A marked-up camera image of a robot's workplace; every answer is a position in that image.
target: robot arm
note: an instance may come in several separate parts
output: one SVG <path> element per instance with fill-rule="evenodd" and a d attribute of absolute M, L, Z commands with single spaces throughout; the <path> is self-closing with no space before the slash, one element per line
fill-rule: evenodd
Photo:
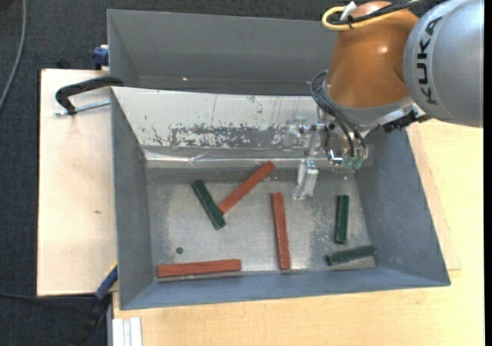
<path fill-rule="evenodd" d="M 420 19 L 407 10 L 426 1 L 351 3 L 324 14 L 323 25 L 339 33 L 328 70 L 311 81 L 321 111 L 311 140 L 319 137 L 331 164 L 358 169 L 368 156 L 364 137 L 379 126 L 428 118 L 483 125 L 484 0 L 446 0 Z M 330 21 L 334 13 L 341 20 Z M 311 152 L 294 198 L 312 194 Z"/>

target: wooden table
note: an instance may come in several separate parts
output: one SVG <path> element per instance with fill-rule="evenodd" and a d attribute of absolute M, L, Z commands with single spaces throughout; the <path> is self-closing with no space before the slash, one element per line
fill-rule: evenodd
<path fill-rule="evenodd" d="M 59 87 L 100 74 L 42 72 L 40 296 L 93 292 L 116 257 L 109 109 L 53 115 Z M 428 121 L 408 134 L 451 286 L 138 311 L 114 298 L 115 318 L 141 317 L 144 346 L 484 344 L 483 130 Z"/>

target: dark floor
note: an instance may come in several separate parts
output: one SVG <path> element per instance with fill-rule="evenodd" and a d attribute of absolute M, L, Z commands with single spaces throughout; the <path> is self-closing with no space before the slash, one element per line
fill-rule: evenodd
<path fill-rule="evenodd" d="M 0 346 L 67 345 L 90 305 L 87 298 L 37 302 L 5 296 L 36 292 L 41 68 L 55 68 L 61 60 L 69 68 L 94 68 L 89 52 L 107 42 L 107 8 L 318 20 L 326 8 L 349 1 L 26 0 L 25 49 L 0 111 Z M 0 96 L 15 60 L 21 17 L 21 0 L 0 0 Z M 87 344 L 105 344 L 104 325 Z"/>

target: red block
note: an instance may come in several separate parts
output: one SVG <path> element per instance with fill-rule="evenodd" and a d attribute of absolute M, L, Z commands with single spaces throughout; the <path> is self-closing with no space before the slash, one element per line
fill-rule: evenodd
<path fill-rule="evenodd" d="M 275 244 L 277 246 L 278 267 L 281 270 L 291 269 L 291 254 L 285 221 L 284 197 L 282 193 L 271 194 L 271 211 L 274 216 Z"/>
<path fill-rule="evenodd" d="M 171 278 L 187 275 L 220 274 L 222 272 L 234 272 L 241 270 L 241 260 L 231 258 L 228 260 L 199 261 L 196 263 L 166 264 L 157 267 L 158 278 Z"/>
<path fill-rule="evenodd" d="M 275 169 L 271 161 L 263 164 L 254 174 L 234 190 L 218 207 L 224 214 L 235 206 L 254 186 L 263 181 L 265 177 Z"/>

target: bin floor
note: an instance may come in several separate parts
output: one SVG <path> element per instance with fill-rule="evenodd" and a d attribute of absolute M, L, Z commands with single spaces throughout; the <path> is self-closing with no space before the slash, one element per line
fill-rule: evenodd
<path fill-rule="evenodd" d="M 324 260 L 327 253 L 371 243 L 355 176 L 350 171 L 321 170 L 314 196 L 303 201 L 291 197 L 295 170 L 274 171 L 224 215 L 225 227 L 215 230 L 194 195 L 191 182 L 202 179 L 219 204 L 241 184 L 243 174 L 200 173 L 171 177 L 162 168 L 147 170 L 152 262 L 155 267 L 239 258 L 242 262 L 240 275 L 278 271 L 270 201 L 270 194 L 275 191 L 284 196 L 292 271 L 374 267 L 373 258 L 362 258 L 335 267 L 328 267 Z M 242 179 L 235 181 L 235 175 Z M 336 244 L 335 212 L 337 196 L 341 194 L 350 198 L 347 241 Z"/>

